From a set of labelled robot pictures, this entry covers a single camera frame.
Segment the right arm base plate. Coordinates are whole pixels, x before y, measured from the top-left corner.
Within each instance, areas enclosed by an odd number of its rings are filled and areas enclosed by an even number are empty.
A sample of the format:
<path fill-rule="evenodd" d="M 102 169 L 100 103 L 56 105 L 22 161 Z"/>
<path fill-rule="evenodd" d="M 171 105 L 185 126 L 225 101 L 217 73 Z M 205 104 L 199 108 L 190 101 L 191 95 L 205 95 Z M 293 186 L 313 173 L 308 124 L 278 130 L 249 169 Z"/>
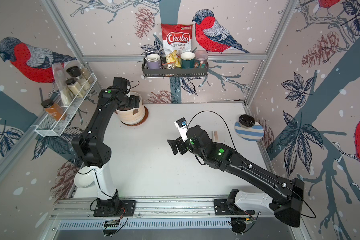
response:
<path fill-rule="evenodd" d="M 227 199 L 214 199 L 214 211 L 216 216 L 252 216 L 254 210 L 243 211 L 235 204 L 228 204 Z"/>

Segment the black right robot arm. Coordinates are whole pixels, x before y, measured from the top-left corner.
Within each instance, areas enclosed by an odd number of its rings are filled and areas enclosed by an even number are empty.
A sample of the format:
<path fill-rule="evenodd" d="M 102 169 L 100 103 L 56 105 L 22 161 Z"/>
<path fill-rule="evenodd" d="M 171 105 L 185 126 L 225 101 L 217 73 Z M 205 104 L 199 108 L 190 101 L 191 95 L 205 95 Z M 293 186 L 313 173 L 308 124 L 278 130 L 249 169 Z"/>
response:
<path fill-rule="evenodd" d="M 168 140 L 174 155 L 190 152 L 213 169 L 235 175 L 272 198 L 270 209 L 282 223 L 298 228 L 304 202 L 304 182 L 273 174 L 244 158 L 235 149 L 211 140 L 199 125 L 188 128 L 186 121 L 175 122 L 180 137 Z"/>

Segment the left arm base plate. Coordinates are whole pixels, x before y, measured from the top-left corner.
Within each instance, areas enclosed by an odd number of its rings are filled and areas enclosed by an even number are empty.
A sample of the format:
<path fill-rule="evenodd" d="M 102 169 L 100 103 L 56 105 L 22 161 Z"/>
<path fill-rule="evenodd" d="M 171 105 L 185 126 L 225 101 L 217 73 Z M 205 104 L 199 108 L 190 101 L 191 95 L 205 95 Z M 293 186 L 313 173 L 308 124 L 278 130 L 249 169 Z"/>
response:
<path fill-rule="evenodd" d="M 135 212 L 137 201 L 96 199 L 96 207 L 94 209 L 94 217 L 132 217 Z"/>

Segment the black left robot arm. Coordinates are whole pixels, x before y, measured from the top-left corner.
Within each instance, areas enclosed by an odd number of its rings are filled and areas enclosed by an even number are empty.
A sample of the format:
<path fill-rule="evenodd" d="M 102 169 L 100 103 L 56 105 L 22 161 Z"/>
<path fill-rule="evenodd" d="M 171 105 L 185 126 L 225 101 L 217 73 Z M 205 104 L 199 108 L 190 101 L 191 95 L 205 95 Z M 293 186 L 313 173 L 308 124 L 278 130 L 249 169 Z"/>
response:
<path fill-rule="evenodd" d="M 112 199 L 117 193 L 107 166 L 112 150 L 104 144 L 104 136 L 110 119 L 115 111 L 140 106 L 140 97 L 130 96 L 130 89 L 129 80 L 115 77 L 110 87 L 100 91 L 97 107 L 87 128 L 71 142 L 76 157 L 90 169 L 97 187 L 97 198 L 101 200 Z"/>

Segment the cream ceramic flower pot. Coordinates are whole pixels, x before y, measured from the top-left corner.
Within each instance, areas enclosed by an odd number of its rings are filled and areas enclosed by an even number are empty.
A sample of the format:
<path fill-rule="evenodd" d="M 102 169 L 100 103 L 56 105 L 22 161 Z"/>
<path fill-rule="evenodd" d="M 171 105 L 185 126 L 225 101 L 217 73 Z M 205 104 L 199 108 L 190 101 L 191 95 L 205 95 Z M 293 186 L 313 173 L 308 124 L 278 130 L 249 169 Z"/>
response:
<path fill-rule="evenodd" d="M 139 97 L 138 108 L 126 108 L 123 111 L 115 111 L 115 114 L 119 120 L 125 125 L 136 125 L 139 124 L 146 115 L 146 109 L 143 104 L 141 95 L 137 92 L 131 92 L 130 96 Z"/>

